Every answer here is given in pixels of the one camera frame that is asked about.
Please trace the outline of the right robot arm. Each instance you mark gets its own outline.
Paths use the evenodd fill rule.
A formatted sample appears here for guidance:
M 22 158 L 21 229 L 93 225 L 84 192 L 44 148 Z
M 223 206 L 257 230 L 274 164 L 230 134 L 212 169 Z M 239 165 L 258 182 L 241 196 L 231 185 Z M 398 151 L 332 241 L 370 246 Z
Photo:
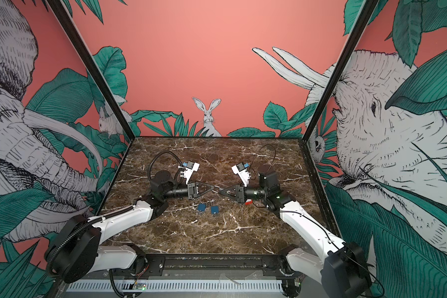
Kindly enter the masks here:
M 373 282 L 362 248 L 345 242 L 310 216 L 293 195 L 282 190 L 270 165 L 259 167 L 257 186 L 250 185 L 249 169 L 248 163 L 232 166 L 242 182 L 221 188 L 219 194 L 241 204 L 261 201 L 313 249 L 309 256 L 301 248 L 291 249 L 283 256 L 284 265 L 320 283 L 330 298 L 359 298 L 370 293 Z

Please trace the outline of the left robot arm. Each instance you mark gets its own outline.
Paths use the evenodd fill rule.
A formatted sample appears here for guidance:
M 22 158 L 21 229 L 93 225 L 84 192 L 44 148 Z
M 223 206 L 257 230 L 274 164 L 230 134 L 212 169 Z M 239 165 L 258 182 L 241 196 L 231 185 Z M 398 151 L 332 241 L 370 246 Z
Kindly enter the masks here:
M 109 238 L 131 227 L 150 222 L 168 208 L 174 198 L 198 198 L 214 186 L 202 182 L 178 183 L 168 171 L 159 171 L 150 189 L 133 205 L 101 216 L 72 217 L 45 252 L 46 273 L 65 283 L 101 270 L 124 269 L 140 274 L 148 266 L 145 253 L 136 245 L 105 246 Z

